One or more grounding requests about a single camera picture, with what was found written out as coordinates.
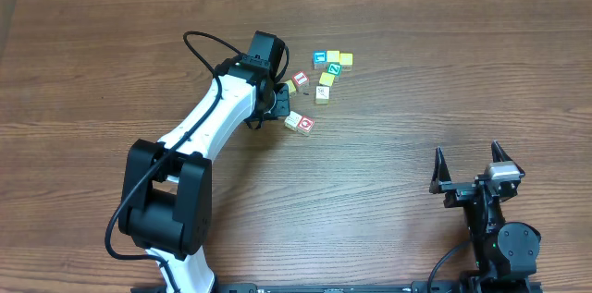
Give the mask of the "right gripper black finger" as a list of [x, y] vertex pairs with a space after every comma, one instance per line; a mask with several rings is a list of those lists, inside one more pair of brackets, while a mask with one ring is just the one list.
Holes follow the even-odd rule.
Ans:
[[429, 192], [432, 194], [439, 194], [446, 191], [447, 186], [451, 183], [450, 172], [446, 164], [443, 151], [440, 147], [435, 150], [435, 165], [430, 182]]
[[502, 149], [500, 144], [494, 140], [491, 143], [492, 159], [494, 163], [497, 162], [509, 162], [511, 157]]

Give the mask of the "plain wooden block front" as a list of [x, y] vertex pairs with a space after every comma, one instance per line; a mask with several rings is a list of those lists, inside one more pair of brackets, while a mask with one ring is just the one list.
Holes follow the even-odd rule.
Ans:
[[294, 111], [290, 111], [290, 114], [285, 118], [284, 125], [286, 128], [297, 130], [298, 124], [302, 120], [302, 116]]

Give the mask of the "red C wooden block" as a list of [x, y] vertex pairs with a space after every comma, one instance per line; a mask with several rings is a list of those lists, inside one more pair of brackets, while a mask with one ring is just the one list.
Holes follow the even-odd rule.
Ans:
[[309, 136], [314, 125], [315, 125], [315, 121], [312, 118], [310, 118], [308, 116], [302, 116], [302, 118], [300, 119], [300, 121], [297, 124], [297, 131], [300, 132], [301, 134]]

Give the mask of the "plain picture wooden block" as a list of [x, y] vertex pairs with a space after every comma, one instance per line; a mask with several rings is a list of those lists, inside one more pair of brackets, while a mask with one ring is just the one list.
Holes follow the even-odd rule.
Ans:
[[317, 86], [315, 89], [315, 103], [328, 104], [330, 99], [330, 88], [328, 86]]

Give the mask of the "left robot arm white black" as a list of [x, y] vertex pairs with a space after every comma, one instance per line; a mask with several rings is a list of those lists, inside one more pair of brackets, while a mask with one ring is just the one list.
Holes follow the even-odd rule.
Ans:
[[212, 222], [213, 162], [233, 131], [246, 124], [290, 113], [282, 82], [290, 61], [288, 46], [258, 31], [247, 52], [236, 51], [216, 66], [203, 99], [158, 141], [137, 140], [129, 149], [121, 201], [105, 230], [108, 254], [121, 261], [112, 233], [119, 230], [141, 248], [136, 261], [156, 262], [165, 279], [159, 292], [212, 292], [216, 276], [204, 255]]

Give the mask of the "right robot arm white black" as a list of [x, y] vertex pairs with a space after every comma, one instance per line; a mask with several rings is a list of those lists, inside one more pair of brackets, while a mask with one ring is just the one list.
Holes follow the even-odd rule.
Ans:
[[508, 222], [501, 204], [518, 194], [525, 171], [491, 143], [492, 162], [471, 182], [454, 182], [443, 151], [435, 150], [429, 192], [442, 194], [446, 208], [463, 208], [479, 275], [502, 281], [525, 279], [537, 272], [540, 233], [522, 222]]

